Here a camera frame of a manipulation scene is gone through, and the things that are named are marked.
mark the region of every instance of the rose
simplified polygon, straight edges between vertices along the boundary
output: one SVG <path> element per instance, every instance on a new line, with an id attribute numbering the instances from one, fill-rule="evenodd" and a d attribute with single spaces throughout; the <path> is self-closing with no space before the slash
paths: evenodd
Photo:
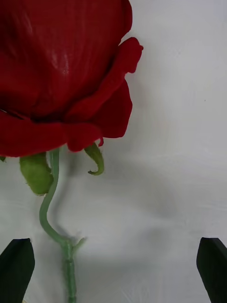
<path id="1" fill-rule="evenodd" d="M 142 46 L 128 0 L 1 0 L 0 155 L 124 135 Z"/>

